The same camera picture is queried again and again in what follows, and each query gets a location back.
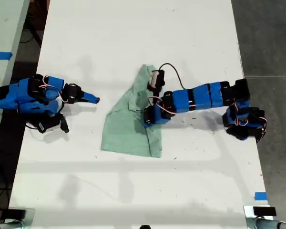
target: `green towel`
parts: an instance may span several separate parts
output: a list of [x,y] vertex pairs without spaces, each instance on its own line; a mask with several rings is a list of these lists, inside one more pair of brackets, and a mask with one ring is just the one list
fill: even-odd
[[143,65],[133,86],[107,114],[102,135],[102,150],[138,156],[161,157],[161,129],[143,127],[143,110],[153,93],[146,89],[153,65]]

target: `folded cloth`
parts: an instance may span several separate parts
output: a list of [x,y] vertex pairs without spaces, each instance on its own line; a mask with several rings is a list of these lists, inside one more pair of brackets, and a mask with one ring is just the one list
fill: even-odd
[[161,157],[160,127],[143,127],[143,110],[148,106],[148,97],[153,95],[146,88],[153,70],[156,70],[153,65],[143,65],[133,86],[107,114],[102,134],[102,150]]

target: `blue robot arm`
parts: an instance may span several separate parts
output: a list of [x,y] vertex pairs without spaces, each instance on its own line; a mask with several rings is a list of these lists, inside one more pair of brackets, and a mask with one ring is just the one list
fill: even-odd
[[240,140],[255,136],[259,141],[266,130],[264,111],[250,107],[250,93],[246,79],[229,82],[216,82],[200,85],[192,89],[167,91],[159,98],[164,85],[164,71],[154,71],[147,88],[153,92],[153,104],[144,110],[144,127],[165,124],[178,113],[193,110],[228,106],[223,115],[227,133]]
[[0,109],[18,110],[41,133],[59,124],[68,132],[68,125],[60,114],[62,108],[59,110],[58,97],[62,99],[62,108],[64,104],[97,104],[100,101],[93,94],[82,91],[76,84],[64,85],[62,79],[36,74],[32,78],[0,87]]

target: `red and white wire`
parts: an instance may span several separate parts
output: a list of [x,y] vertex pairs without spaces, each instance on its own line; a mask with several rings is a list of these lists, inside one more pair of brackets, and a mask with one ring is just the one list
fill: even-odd
[[61,93],[60,93],[60,91],[58,90],[58,88],[56,88],[56,87],[54,87],[54,86],[52,86],[52,85],[49,85],[49,84],[47,84],[47,83],[45,83],[45,78],[46,77],[48,77],[47,75],[45,75],[44,77],[43,77],[43,79],[42,79],[42,82],[44,83],[43,85],[40,85],[39,87],[40,88],[47,88],[47,87],[51,87],[51,88],[54,88],[54,89],[56,89],[57,91],[58,91],[58,94],[59,94],[59,97],[61,98],[61,100],[64,102],[64,103],[67,103],[68,102],[68,100],[67,101],[64,101],[63,100],[63,98],[62,98],[62,96],[61,96]]
[[148,97],[147,100],[148,100],[148,103],[149,103],[150,106],[152,106],[152,103],[151,103],[151,101],[149,100],[150,98],[158,99],[158,101],[156,102],[156,105],[157,105],[158,107],[160,107],[162,110],[166,111],[167,113],[170,113],[170,114],[172,114],[172,115],[177,114],[177,113],[175,113],[175,112],[171,112],[171,111],[165,109],[164,107],[160,106],[158,103],[159,103],[159,102],[163,102],[163,100],[162,100],[160,97],[158,97],[158,96],[149,96],[149,97]]

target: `white table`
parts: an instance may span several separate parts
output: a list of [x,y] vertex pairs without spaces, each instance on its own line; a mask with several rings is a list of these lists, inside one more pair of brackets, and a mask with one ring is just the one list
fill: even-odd
[[[267,204],[254,201],[265,187],[255,140],[217,123],[225,108],[175,117],[162,158],[100,150],[105,117],[141,65],[164,62],[188,88],[242,78],[230,0],[52,0],[38,73],[101,101],[66,106],[67,135],[26,129],[10,207],[35,208],[33,228],[246,228],[243,205]],[[164,90],[180,89],[165,70]]]
[[29,2],[29,0],[0,0],[0,52],[13,53],[9,61],[0,60],[0,86],[10,83]]

